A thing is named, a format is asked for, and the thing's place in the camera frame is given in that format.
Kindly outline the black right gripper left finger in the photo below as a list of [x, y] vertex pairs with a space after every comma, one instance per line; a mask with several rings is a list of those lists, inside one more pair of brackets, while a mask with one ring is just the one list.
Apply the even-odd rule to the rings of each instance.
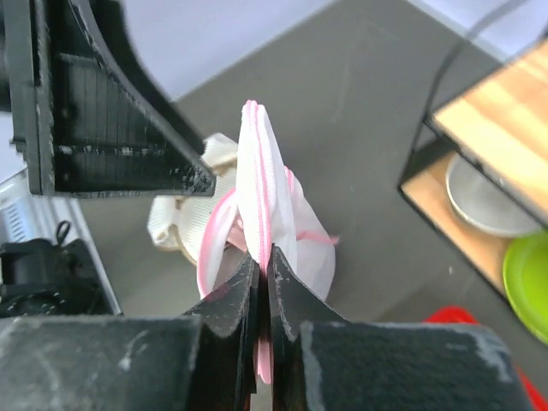
[[249, 410], [256, 391], [259, 265], [245, 254], [232, 276], [188, 313], [201, 320], [189, 410]]

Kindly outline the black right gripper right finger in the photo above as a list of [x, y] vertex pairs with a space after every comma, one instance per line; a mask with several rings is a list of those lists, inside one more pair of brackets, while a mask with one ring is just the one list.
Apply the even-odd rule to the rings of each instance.
[[275, 410], [325, 410], [322, 366], [312, 350], [313, 325], [348, 321], [294, 274], [275, 246], [267, 267], [271, 387]]

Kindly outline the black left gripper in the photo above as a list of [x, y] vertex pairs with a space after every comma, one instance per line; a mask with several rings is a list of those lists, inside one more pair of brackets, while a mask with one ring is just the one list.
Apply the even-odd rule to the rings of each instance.
[[118, 1], [4, 1], [1, 108], [43, 196], [210, 197], [203, 137], [132, 48]]

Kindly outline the white mesh laundry bag pink zipper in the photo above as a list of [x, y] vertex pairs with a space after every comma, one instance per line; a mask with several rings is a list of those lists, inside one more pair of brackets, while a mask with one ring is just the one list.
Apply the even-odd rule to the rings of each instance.
[[326, 299], [335, 275], [335, 245], [305, 198], [301, 183], [284, 165], [265, 107], [254, 100], [241, 110], [235, 187], [215, 205], [197, 262], [201, 296], [214, 289], [229, 238], [265, 271], [272, 247], [318, 298]]

